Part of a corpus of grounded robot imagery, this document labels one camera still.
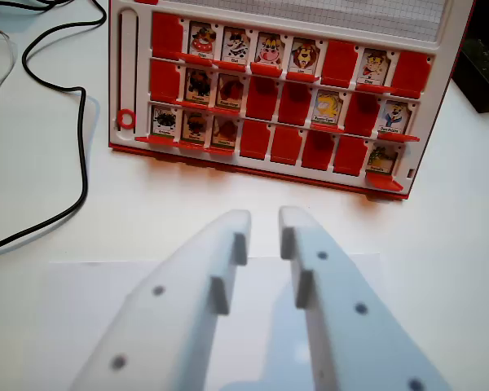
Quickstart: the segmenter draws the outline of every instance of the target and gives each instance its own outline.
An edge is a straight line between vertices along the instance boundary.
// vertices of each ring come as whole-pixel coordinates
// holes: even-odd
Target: red ring
[[[124,114],[128,114],[132,119],[132,122],[128,125],[123,122]],[[132,110],[129,110],[128,108],[123,108],[122,110],[117,112],[117,124],[123,129],[133,129],[136,126],[136,116],[134,115],[134,112]]]

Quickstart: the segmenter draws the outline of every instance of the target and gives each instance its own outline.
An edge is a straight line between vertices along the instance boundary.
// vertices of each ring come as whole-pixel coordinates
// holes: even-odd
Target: cartoon dog card
[[[216,105],[222,108],[239,109],[243,99],[243,83],[238,76],[219,75]]]
[[[187,69],[185,100],[199,104],[209,104],[211,79],[205,71]]]
[[[222,116],[214,118],[212,145],[215,147],[234,148],[237,138],[237,121]]]
[[[191,22],[188,53],[199,55],[203,59],[212,59],[214,57],[215,38],[216,33],[210,24]]]
[[[320,90],[317,93],[311,120],[325,125],[338,123],[342,101],[337,92]]]
[[[203,144],[205,143],[206,119],[199,112],[185,112],[181,139]]]
[[[378,130],[381,132],[404,133],[410,116],[411,112],[407,103],[388,100],[382,111],[382,117],[378,120]]]
[[[157,136],[174,137],[176,115],[169,108],[152,106],[152,123],[150,133]]]
[[[389,67],[390,61],[385,51],[366,49],[360,63],[357,83],[382,86]]]
[[[222,38],[222,60],[228,63],[246,65],[250,40],[243,29],[225,28]]]
[[[391,174],[398,155],[395,146],[375,144],[375,148],[369,156],[366,170]]]

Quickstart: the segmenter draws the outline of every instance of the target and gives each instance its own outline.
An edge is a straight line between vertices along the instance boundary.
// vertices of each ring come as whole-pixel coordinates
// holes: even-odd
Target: white paper sheet
[[[446,0],[171,0],[436,41]]]

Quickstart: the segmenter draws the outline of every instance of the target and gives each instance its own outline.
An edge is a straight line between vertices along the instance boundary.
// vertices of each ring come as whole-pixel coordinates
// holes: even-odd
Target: character card
[[[284,43],[279,34],[259,33],[255,62],[272,64],[281,68],[284,55]]]
[[[212,30],[210,24],[191,22],[189,37],[188,53],[199,55],[203,59],[214,58],[216,33]]]
[[[294,38],[288,72],[306,73],[313,75],[319,58],[319,49],[315,41]]]
[[[222,108],[238,109],[243,99],[243,83],[238,76],[219,75],[216,105]]]
[[[397,150],[392,145],[376,145],[368,159],[366,170],[377,171],[382,174],[391,174],[394,163],[397,161]]]
[[[223,61],[246,65],[249,49],[250,40],[243,29],[225,28],[221,54]]]
[[[311,120],[325,125],[335,125],[339,121],[342,101],[338,92],[320,90],[313,108]]]
[[[366,49],[360,62],[357,83],[382,86],[389,67],[390,61],[385,51]]]
[[[176,115],[170,108],[152,106],[150,133],[157,136],[174,137]]]
[[[206,118],[199,112],[185,112],[183,114],[183,132],[181,139],[204,144],[206,133]]]
[[[381,132],[404,133],[410,116],[411,112],[407,103],[388,100],[382,111],[382,118],[378,119],[378,130]]]
[[[199,104],[209,104],[210,77],[206,71],[187,69],[185,100]]]
[[[236,146],[237,121],[222,116],[214,118],[212,129],[212,145],[214,147],[233,149]]]

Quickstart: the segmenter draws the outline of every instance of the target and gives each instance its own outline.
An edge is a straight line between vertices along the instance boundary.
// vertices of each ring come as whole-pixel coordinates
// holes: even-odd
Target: black cable
[[[52,7],[54,7],[57,4],[63,4],[66,2],[69,2],[72,0],[54,0],[51,4]],[[62,86],[57,86],[56,84],[52,84],[48,81],[42,80],[40,77],[36,76],[30,69],[29,66],[27,65],[27,60],[28,60],[28,55],[30,51],[38,44],[40,41],[47,37],[48,35],[55,33],[56,31],[60,31],[63,29],[70,29],[72,27],[85,27],[85,26],[101,26],[105,21],[107,20],[107,12],[105,12],[104,8],[98,4],[96,0],[91,0],[96,8],[102,13],[102,17],[93,20],[91,22],[74,22],[74,23],[67,23],[67,24],[61,24],[60,26],[55,26],[52,29],[48,29],[44,33],[40,34],[38,38],[36,38],[34,41],[32,41],[29,46],[25,49],[24,53],[22,54],[22,65],[24,66],[25,72],[27,72],[28,75],[30,75],[36,82],[40,83],[41,85],[51,88],[52,90],[56,90],[59,92],[80,92],[80,106],[78,108],[78,122],[77,122],[77,138],[78,138],[78,151],[80,155],[80,169],[81,169],[81,194],[77,201],[72,204],[70,207],[65,209],[63,212],[58,213],[54,217],[51,217],[44,222],[40,222],[39,224],[35,226],[31,226],[30,228],[27,228],[26,230],[20,231],[15,233],[14,235],[11,235],[5,239],[0,240],[0,247],[9,244],[10,242],[17,240],[23,236],[32,234],[33,232],[36,232],[38,230],[41,230],[42,228],[45,228],[46,226],[49,226],[50,224],[53,224],[62,218],[68,216],[69,214],[77,211],[85,202],[87,198],[87,192],[89,190],[89,184],[87,180],[87,170],[86,170],[86,158],[85,158],[85,148],[83,147],[83,114],[85,110],[85,101],[86,101],[86,96],[87,92],[85,88],[81,86],[76,86],[76,87],[62,87]],[[9,7],[17,7],[18,4],[11,5],[14,3],[9,3],[9,4],[0,4],[0,5],[7,5]]]
[[[48,2],[47,0],[36,0],[42,4],[46,4],[45,6],[31,6],[29,4],[21,4],[19,2],[3,2],[0,0],[0,6],[5,7],[13,7],[13,8],[21,8],[23,10],[30,11],[49,11],[51,8],[54,8],[60,4],[65,4],[66,2],[72,2],[73,0],[53,0]]]

